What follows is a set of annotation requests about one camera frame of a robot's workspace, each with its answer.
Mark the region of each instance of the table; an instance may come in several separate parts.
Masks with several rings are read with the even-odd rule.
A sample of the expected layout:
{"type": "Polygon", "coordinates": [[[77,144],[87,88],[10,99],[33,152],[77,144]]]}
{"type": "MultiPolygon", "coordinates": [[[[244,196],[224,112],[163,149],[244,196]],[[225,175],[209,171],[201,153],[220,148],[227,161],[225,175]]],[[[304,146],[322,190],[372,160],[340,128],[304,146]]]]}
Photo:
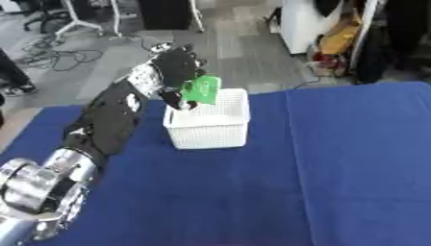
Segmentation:
{"type": "MultiPolygon", "coordinates": [[[[290,90],[250,106],[245,147],[179,151],[152,102],[80,218],[35,245],[431,242],[429,85],[290,90]]],[[[43,111],[0,160],[43,161],[79,110],[43,111]]]]}

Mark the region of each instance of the floor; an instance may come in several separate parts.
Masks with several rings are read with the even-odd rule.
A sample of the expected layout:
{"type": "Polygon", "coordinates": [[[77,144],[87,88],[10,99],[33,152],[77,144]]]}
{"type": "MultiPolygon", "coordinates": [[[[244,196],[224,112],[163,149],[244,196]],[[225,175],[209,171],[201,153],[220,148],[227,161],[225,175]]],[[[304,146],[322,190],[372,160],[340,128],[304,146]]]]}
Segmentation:
{"type": "MultiPolygon", "coordinates": [[[[292,58],[282,39],[270,34],[263,17],[269,15],[274,0],[201,0],[207,28],[205,34],[189,31],[139,31],[138,20],[125,20],[121,26],[126,35],[155,37],[160,41],[179,44],[193,43],[199,56],[208,60],[207,70],[222,78],[224,87],[243,87],[250,93],[292,88],[316,77],[296,58],[292,58]]],[[[38,30],[24,32],[20,15],[0,15],[0,46],[13,58],[24,55],[22,48],[39,37],[38,30]]],[[[107,29],[112,22],[103,23],[107,29]]],[[[135,65],[145,62],[147,52],[140,40],[115,39],[106,32],[98,37],[93,30],[77,29],[66,36],[65,44],[57,50],[100,50],[103,57],[82,64],[68,72],[52,69],[28,68],[25,72],[39,87],[39,92],[8,100],[5,111],[43,108],[58,105],[85,104],[109,83],[135,65]]],[[[153,38],[146,44],[154,43],[153,38]]],[[[72,60],[64,59],[60,67],[68,67],[72,60]]],[[[321,82],[336,85],[335,80],[321,82]]]]}

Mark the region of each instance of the basket mesh pattern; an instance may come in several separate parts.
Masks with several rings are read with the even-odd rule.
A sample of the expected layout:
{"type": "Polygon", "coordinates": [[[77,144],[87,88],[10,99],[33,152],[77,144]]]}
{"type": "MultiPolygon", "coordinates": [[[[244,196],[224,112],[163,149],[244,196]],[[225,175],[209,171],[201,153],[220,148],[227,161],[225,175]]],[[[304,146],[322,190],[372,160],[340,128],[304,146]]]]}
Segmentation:
{"type": "Polygon", "coordinates": [[[222,89],[216,104],[192,111],[166,108],[165,126],[178,149],[240,147],[246,143],[249,121],[247,92],[222,89]]]}

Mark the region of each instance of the blue tablecloth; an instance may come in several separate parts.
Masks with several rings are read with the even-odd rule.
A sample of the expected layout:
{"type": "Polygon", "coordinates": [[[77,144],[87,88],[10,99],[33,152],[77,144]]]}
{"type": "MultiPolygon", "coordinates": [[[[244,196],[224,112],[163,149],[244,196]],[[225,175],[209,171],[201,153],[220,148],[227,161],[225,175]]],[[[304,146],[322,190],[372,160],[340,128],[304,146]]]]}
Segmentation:
{"type": "MultiPolygon", "coordinates": [[[[152,102],[79,219],[37,245],[431,243],[431,87],[291,90],[250,104],[245,147],[178,151],[152,102]]],[[[0,160],[43,161],[78,114],[44,110],[0,160]]]]}

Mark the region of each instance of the green card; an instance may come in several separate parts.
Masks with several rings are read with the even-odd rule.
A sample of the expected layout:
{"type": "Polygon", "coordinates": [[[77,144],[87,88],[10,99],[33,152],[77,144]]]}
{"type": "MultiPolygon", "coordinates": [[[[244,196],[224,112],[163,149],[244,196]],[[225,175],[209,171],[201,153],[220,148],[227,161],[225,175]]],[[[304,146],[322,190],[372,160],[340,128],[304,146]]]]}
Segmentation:
{"type": "Polygon", "coordinates": [[[217,92],[220,88],[220,78],[209,75],[201,76],[194,81],[183,84],[181,98],[187,101],[214,105],[216,103],[217,92]]]}

